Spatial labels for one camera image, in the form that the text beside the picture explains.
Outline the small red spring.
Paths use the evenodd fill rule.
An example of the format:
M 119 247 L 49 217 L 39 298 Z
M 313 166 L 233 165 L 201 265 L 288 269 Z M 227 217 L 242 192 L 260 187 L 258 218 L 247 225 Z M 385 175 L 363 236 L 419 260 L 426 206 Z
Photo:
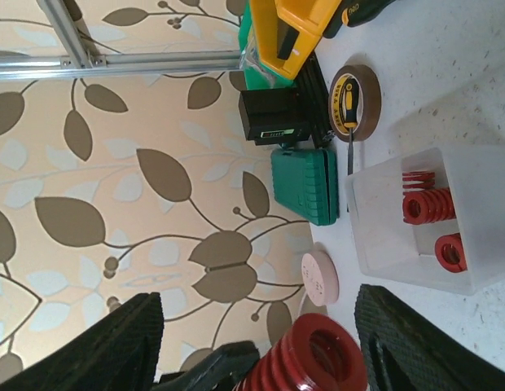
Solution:
M 434 249 L 437 261 L 445 270 L 460 273 L 468 269 L 460 233 L 439 237 Z

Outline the black battery charger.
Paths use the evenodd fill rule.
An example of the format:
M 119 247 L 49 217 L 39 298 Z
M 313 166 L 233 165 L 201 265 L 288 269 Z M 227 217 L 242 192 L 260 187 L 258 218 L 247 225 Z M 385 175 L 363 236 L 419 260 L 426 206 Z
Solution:
M 310 121 L 296 88 L 243 90 L 238 107 L 244 137 L 256 146 L 294 144 L 310 137 Z

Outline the pink round power strip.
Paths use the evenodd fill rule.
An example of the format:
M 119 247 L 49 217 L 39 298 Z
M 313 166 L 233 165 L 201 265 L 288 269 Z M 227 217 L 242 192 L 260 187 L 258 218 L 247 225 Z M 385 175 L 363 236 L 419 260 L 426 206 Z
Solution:
M 314 243 L 301 259 L 301 276 L 306 296 L 316 306 L 333 305 L 339 300 L 340 280 L 329 253 Z

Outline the long thin red spring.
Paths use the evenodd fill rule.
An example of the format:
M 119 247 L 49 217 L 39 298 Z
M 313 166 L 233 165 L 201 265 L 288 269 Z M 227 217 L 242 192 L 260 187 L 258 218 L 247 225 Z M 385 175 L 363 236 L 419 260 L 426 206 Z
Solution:
M 422 191 L 435 187 L 433 171 L 409 171 L 402 174 L 402 189 L 407 191 Z

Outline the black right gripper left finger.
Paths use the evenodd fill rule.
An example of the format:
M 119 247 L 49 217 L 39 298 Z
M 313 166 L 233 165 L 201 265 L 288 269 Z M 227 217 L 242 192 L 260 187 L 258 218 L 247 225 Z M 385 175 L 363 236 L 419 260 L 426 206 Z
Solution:
M 160 294 L 139 293 L 0 390 L 150 390 L 162 336 Z

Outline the brown tape roll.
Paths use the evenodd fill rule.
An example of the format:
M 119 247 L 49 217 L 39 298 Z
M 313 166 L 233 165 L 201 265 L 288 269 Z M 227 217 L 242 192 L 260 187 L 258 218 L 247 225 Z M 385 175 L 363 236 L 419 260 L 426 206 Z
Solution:
M 328 96 L 329 121 L 336 137 L 348 143 L 369 138 L 382 108 L 380 83 L 364 64 L 345 65 L 333 78 Z

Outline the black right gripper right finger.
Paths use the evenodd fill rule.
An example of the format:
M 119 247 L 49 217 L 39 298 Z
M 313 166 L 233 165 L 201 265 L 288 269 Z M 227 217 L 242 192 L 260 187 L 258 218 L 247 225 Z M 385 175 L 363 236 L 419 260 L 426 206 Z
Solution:
M 505 372 L 387 288 L 363 284 L 355 324 L 371 390 L 505 390 Z

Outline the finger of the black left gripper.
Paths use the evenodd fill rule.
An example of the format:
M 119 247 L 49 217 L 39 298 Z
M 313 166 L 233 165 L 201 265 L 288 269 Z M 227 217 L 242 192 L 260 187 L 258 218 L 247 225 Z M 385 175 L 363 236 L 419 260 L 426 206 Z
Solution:
M 232 390 L 259 359 L 259 351 L 251 340 L 224 344 L 190 370 L 163 375 L 152 389 Z

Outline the black flathead screwdriver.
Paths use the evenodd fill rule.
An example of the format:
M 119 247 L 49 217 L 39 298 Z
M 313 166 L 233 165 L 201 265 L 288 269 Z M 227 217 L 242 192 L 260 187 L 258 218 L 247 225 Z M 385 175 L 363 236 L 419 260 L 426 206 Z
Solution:
M 395 0 L 341 1 L 324 29 L 323 37 L 334 38 L 342 26 L 353 28 L 368 23 L 394 2 Z

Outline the large red spring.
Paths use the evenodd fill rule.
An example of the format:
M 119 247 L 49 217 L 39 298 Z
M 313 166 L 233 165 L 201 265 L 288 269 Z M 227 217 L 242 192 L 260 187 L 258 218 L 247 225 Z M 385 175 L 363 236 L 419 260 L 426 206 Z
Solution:
M 236 390 L 366 390 L 367 369 L 352 336 L 323 314 L 300 316 Z
M 456 218 L 455 204 L 449 187 L 404 194 L 403 221 L 411 225 L 443 222 Z

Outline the small yellow black screwdriver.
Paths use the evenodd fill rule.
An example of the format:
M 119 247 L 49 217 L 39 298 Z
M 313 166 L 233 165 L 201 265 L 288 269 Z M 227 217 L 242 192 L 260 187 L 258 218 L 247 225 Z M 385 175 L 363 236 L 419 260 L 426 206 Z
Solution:
M 347 173 L 354 171 L 354 131 L 358 126 L 358 101 L 359 85 L 358 82 L 349 77 L 344 85 L 344 126 L 349 131 L 349 146 L 347 156 Z

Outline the clear plastic spring box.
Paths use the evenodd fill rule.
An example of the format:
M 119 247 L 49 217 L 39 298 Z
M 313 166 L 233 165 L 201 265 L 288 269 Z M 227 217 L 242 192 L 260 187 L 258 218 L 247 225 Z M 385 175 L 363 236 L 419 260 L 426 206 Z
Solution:
M 363 274 L 466 295 L 505 279 L 505 146 L 431 147 L 345 191 Z

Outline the yellow parts bin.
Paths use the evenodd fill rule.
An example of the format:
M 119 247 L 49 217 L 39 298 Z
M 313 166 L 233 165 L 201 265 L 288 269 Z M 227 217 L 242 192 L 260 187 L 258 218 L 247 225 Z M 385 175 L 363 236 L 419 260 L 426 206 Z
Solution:
M 345 1 L 248 1 L 259 63 L 286 80 L 300 72 Z

